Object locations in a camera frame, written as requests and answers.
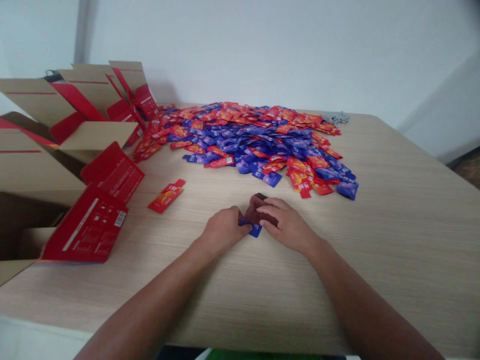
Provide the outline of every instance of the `hand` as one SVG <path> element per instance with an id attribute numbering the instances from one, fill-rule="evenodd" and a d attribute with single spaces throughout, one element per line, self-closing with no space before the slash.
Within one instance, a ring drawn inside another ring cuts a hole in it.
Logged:
<path id="1" fill-rule="evenodd" d="M 226 253 L 252 230 L 249 224 L 239 226 L 241 218 L 238 206 L 220 210 L 207 221 L 205 230 L 194 244 L 214 258 Z"/>
<path id="2" fill-rule="evenodd" d="M 278 220 L 275 226 L 267 220 L 260 220 L 265 230 L 287 248 L 304 256 L 315 247 L 321 239 L 305 222 L 300 214 L 285 201 L 275 197 L 264 200 L 269 205 L 258 207 L 259 213 L 268 214 Z"/>

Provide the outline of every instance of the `white wall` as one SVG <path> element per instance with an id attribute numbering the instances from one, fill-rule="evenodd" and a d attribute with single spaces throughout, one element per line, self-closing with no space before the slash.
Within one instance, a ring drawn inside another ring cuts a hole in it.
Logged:
<path id="1" fill-rule="evenodd" d="M 41 78 L 74 60 L 79 0 L 2 0 L 0 77 Z M 0 114 L 18 110 L 0 94 Z"/>
<path id="2" fill-rule="evenodd" d="M 397 128 L 480 46 L 469 1 L 98 0 L 87 62 L 143 62 L 159 101 L 379 116 Z"/>
<path id="3" fill-rule="evenodd" d="M 415 113 L 405 136 L 444 164 L 480 146 L 480 51 Z"/>

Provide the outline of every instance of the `red stripe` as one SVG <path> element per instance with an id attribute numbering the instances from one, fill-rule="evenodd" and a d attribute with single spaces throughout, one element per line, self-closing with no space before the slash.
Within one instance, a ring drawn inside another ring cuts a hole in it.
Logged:
<path id="1" fill-rule="evenodd" d="M 40 150 L 0 150 L 0 154 L 4 153 L 41 153 Z"/>
<path id="2" fill-rule="evenodd" d="M 12 94 L 12 95 L 57 95 L 56 92 L 13 92 L 9 91 L 5 94 Z"/>
<path id="3" fill-rule="evenodd" d="M 69 81 L 69 83 L 80 83 L 80 84 L 110 84 L 109 82 L 103 81 Z"/>

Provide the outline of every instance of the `left hand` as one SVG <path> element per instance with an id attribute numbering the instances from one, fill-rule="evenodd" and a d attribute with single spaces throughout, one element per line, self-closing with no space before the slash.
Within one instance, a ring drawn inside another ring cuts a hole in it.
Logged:
<path id="1" fill-rule="evenodd" d="M 201 247 L 214 258 L 226 253 L 252 230 L 249 224 L 239 226 L 241 218 L 238 206 L 220 210 L 208 220 L 205 230 L 192 245 Z"/>

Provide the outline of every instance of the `gray cloth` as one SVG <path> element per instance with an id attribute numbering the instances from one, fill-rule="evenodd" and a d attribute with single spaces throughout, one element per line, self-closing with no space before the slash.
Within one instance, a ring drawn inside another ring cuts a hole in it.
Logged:
<path id="1" fill-rule="evenodd" d="M 345 115 L 343 111 L 327 112 L 325 115 L 322 115 L 321 117 L 327 123 L 332 124 L 336 128 L 339 127 L 340 123 L 348 123 L 350 120 L 350 116 Z"/>

